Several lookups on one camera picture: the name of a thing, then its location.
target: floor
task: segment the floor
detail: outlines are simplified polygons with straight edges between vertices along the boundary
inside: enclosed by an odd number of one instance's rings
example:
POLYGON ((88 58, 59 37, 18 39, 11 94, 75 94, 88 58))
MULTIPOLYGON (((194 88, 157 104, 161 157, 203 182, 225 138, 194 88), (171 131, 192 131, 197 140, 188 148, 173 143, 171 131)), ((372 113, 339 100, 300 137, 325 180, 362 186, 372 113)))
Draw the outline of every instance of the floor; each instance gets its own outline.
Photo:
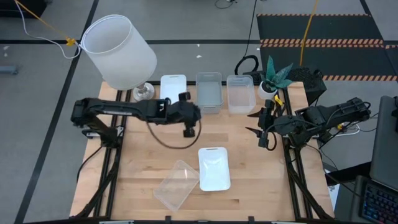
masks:
MULTIPOLYGON (((258 1, 256 12, 310 13, 315 0, 258 1)), ((395 0, 366 0, 384 40, 398 40, 398 15, 395 0)), ((42 18, 74 38, 80 38, 93 0, 53 0, 42 18)), ((248 37, 254 1, 238 0, 228 9, 217 9, 214 0, 99 0, 94 21, 108 14, 130 18, 146 40, 235 39, 248 37)), ((321 0, 318 13, 364 13, 359 0, 321 0)), ((37 20, 28 20, 32 35, 62 39, 37 20)), ((0 40, 30 39, 22 30, 20 19, 0 18, 0 40)), ((252 39, 258 39, 254 20, 252 39)), ((158 66, 151 80, 166 74, 185 74, 194 80, 198 72, 233 74, 242 57, 244 44, 156 44, 151 45, 158 66)), ((259 46, 251 44, 248 54, 259 55, 259 46)), ((75 49, 67 48, 73 55, 75 49)), ((0 64, 18 65, 16 76, 0 76, 0 217, 13 223, 32 170, 44 143, 71 60, 62 57, 55 45, 0 44, 0 64)), ((251 70, 245 63, 242 72, 251 70)), ((325 82, 328 91, 319 105, 334 105, 355 96, 372 103, 378 111, 382 95, 398 95, 396 82, 325 82)), ((25 222, 67 218, 75 191, 75 177, 82 162, 86 139, 69 121, 75 100, 96 97, 101 75, 86 54, 77 64, 65 104, 50 143, 49 152, 26 213, 25 222)), ((372 129, 376 120, 361 124, 372 129)), ((339 169, 367 162, 371 158, 374 132, 340 137, 324 147, 339 169)), ((343 217, 347 208, 339 208, 346 197, 339 197, 336 215, 343 217)))

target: orange cable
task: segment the orange cable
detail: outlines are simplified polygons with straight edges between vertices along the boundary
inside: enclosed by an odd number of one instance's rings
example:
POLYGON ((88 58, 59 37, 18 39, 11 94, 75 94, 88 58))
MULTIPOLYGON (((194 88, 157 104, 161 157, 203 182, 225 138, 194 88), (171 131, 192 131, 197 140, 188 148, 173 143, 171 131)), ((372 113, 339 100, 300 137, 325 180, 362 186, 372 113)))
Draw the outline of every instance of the orange cable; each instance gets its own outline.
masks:
POLYGON ((28 8, 26 8, 22 3, 20 3, 18 0, 15 0, 15 2, 20 5, 21 7, 23 7, 27 12, 29 12, 32 16, 34 16, 36 19, 38 19, 40 22, 42 22, 44 25, 46 25, 47 27, 51 28, 52 30, 54 30, 55 32, 58 32, 60 35, 65 36, 65 38, 68 40, 69 37, 62 31, 54 28, 53 26, 51 26, 50 24, 46 23, 43 19, 41 19, 39 16, 36 16, 36 14, 34 14, 32 11, 30 11, 28 8))
POLYGON ((312 17, 315 14, 315 11, 317 10, 318 2, 319 2, 319 0, 315 1, 315 5, 313 6, 312 13, 311 13, 311 16, 310 16, 310 20, 308 20, 307 28, 305 29, 305 33, 304 33, 304 37, 303 37, 303 44, 301 45, 300 66, 303 65, 303 55, 304 55, 305 41, 307 39, 308 30, 310 29, 312 17))

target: black floor mat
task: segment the black floor mat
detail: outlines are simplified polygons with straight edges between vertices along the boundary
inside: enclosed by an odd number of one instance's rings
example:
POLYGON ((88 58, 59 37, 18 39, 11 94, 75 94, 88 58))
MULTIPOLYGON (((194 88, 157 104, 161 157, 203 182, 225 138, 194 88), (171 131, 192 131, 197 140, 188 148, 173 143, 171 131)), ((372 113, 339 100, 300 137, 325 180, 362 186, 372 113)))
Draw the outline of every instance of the black floor mat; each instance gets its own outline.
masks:
MULTIPOLYGON (((260 15, 257 15, 260 39, 302 39, 310 18, 309 14, 307 16, 260 15)), ((307 38, 382 39, 373 18, 366 14, 357 16, 317 14, 312 18, 307 38)))
MULTIPOLYGON (((263 70, 272 56, 275 69, 299 67, 301 41, 309 14, 259 14, 263 70)), ((303 53, 303 66, 318 68, 324 80, 396 80, 398 48, 385 49, 380 32, 367 14, 313 17, 303 53)))

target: orange striped tape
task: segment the orange striped tape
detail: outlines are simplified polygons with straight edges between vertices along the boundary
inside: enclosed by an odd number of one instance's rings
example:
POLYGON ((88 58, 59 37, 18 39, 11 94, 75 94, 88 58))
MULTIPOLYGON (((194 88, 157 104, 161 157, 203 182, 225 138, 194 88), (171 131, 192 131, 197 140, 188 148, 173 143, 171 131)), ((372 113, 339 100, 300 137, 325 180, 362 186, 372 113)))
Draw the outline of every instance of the orange striped tape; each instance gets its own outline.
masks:
POLYGON ((397 81, 395 75, 324 75, 328 81, 397 81))
POLYGON ((398 45, 386 45, 386 49, 398 48, 398 45))
MULTIPOLYGON (((302 39, 263 39, 261 47, 301 47, 302 39)), ((380 39, 307 39, 306 47, 381 47, 380 39)))
MULTIPOLYGON (((257 17, 259 16, 311 16, 311 14, 263 14, 259 13, 257 14, 257 17)), ((314 16, 369 16, 369 14, 314 14, 314 16)))

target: computer monitor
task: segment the computer monitor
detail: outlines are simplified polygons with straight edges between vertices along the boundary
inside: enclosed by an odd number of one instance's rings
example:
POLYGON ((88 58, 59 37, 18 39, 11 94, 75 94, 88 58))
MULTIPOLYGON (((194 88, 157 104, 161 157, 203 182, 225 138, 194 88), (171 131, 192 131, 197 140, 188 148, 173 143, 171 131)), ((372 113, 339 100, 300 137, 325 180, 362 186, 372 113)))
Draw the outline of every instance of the computer monitor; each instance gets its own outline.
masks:
POLYGON ((398 132, 397 118, 392 112, 398 110, 396 99, 383 96, 380 100, 379 118, 374 139, 370 176, 376 182, 398 190, 398 132))

